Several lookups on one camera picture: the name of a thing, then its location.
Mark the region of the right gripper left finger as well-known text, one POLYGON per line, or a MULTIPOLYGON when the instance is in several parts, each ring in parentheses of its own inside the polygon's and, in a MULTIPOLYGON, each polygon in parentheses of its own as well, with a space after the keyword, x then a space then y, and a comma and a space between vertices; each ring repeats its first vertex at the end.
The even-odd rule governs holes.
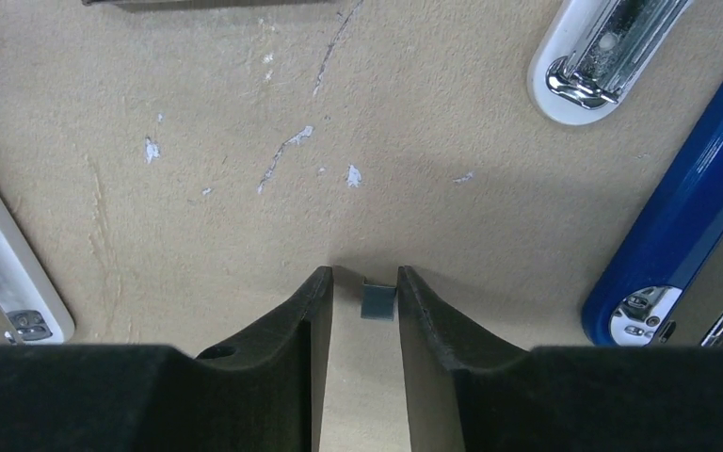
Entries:
POLYGON ((334 278, 196 357, 166 345, 0 346, 0 451, 315 451, 334 278))

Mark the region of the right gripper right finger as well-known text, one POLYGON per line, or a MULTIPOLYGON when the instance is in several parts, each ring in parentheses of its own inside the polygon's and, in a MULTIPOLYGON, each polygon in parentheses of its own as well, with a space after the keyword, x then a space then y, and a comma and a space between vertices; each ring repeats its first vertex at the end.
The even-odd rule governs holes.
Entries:
POLYGON ((397 276, 415 451, 723 451, 723 347, 524 350, 397 276))

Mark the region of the small staple strip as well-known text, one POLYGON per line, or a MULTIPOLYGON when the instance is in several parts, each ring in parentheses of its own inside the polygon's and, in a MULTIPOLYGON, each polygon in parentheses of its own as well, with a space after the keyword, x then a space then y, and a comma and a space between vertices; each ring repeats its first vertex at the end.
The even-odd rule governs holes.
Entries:
POLYGON ((364 279, 362 282, 361 318, 393 321, 396 287, 364 279))

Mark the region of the blue lighter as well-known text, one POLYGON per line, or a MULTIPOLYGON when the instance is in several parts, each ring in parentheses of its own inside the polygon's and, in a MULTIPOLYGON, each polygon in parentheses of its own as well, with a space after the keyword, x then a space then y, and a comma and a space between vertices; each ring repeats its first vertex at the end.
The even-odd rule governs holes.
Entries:
POLYGON ((582 308, 595 346, 661 335, 723 237, 723 82, 582 308))

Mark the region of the pink white eraser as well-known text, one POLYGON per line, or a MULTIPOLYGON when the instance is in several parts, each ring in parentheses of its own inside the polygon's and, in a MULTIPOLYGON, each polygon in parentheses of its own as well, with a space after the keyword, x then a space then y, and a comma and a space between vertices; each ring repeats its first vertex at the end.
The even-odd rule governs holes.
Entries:
POLYGON ((527 88, 534 105, 564 125, 602 120, 626 99, 691 5, 685 0, 564 1, 529 65, 527 88))

